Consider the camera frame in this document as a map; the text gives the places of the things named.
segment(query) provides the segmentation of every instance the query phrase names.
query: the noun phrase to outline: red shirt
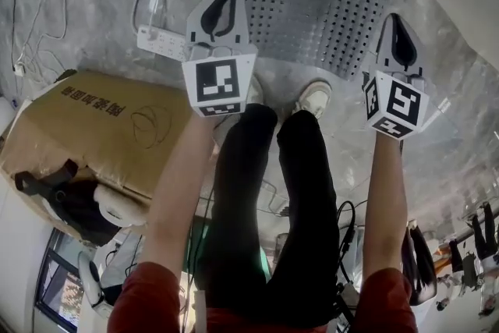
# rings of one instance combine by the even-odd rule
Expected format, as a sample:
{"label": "red shirt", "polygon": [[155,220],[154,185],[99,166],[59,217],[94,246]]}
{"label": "red shirt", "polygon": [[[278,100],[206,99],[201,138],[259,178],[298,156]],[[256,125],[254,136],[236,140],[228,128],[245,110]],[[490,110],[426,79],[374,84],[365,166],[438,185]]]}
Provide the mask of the red shirt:
{"label": "red shirt", "polygon": [[[385,269],[370,276],[362,287],[351,333],[416,333],[410,296],[410,284],[400,271]],[[139,264],[123,285],[109,319],[108,333],[178,332],[179,311],[177,278],[161,265]],[[230,310],[209,308],[207,330],[209,333],[323,333],[326,327],[303,330],[256,325]]]}

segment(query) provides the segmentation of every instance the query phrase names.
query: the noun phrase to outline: perforated metal plate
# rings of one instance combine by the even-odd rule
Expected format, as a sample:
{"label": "perforated metal plate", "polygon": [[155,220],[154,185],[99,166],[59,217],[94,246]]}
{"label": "perforated metal plate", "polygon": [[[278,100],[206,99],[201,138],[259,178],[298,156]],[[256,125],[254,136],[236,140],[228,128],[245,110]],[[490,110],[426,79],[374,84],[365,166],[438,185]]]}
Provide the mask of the perforated metal plate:
{"label": "perforated metal plate", "polygon": [[259,56],[316,66],[348,80],[388,0],[246,0]]}

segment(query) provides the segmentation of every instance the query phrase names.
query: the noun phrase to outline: cardboard box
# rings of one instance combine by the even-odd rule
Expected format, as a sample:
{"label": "cardboard box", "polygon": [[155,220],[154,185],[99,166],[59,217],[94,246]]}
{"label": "cardboard box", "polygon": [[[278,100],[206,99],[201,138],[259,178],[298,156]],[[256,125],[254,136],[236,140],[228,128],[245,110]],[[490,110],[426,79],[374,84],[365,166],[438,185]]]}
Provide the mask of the cardboard box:
{"label": "cardboard box", "polygon": [[22,112],[0,166],[40,178],[71,159],[148,206],[191,112],[182,90],[83,71]]}

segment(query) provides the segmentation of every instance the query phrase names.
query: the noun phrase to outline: gray floor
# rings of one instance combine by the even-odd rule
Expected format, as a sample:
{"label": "gray floor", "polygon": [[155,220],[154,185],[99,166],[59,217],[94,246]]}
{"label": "gray floor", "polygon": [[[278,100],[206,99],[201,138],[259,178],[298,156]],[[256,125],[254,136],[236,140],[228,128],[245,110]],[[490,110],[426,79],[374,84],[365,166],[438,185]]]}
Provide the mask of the gray floor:
{"label": "gray floor", "polygon": [[[17,0],[13,59],[27,39],[39,0]],[[159,1],[155,26],[185,33],[186,17],[199,0],[167,0],[166,17]],[[140,0],[135,24],[149,23],[155,0]],[[130,26],[133,0],[67,0],[67,33],[60,41],[44,39],[39,56],[44,66],[57,72],[88,68],[134,79],[183,87],[180,64],[136,47]],[[482,200],[497,196],[499,171],[499,75],[466,44],[445,11],[434,0],[391,0],[385,12],[395,11],[409,21],[429,53],[426,77],[430,82],[432,105],[428,116],[434,119],[427,131],[405,142],[405,184],[411,218],[418,218],[423,230],[434,230],[444,239],[462,232],[460,219],[465,206],[470,209]],[[30,46],[42,33],[58,36],[63,30],[62,0],[44,0]],[[0,5],[0,70],[2,92],[9,99],[29,97],[32,90],[55,78],[44,69],[39,83],[15,81],[12,73],[12,0]],[[363,69],[369,69],[366,58]],[[365,128],[365,111],[360,90],[361,75],[346,82],[321,69],[272,59],[257,61],[257,74],[264,83],[269,103],[276,108],[288,104],[311,79],[320,76],[333,87],[331,106],[320,124],[327,145],[338,204],[350,199],[357,204],[366,199],[374,133]],[[287,204],[287,192],[273,143],[259,199],[261,237],[269,242],[288,228],[287,218],[274,216],[268,204],[277,193],[271,209]],[[363,222],[365,205],[359,206],[358,223]],[[348,220],[348,213],[342,215]]]}

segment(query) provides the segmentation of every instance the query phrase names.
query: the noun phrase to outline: forearm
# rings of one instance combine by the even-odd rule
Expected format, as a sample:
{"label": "forearm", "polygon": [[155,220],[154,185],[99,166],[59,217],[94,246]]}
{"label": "forearm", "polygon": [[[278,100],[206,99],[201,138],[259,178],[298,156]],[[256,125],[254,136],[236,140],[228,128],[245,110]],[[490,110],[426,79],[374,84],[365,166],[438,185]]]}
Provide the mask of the forearm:
{"label": "forearm", "polygon": [[180,276],[190,223],[213,150],[215,119],[191,117],[154,191],[140,262],[162,264]]}
{"label": "forearm", "polygon": [[399,142],[377,134],[366,211],[364,278],[386,267],[400,268],[407,202]]}

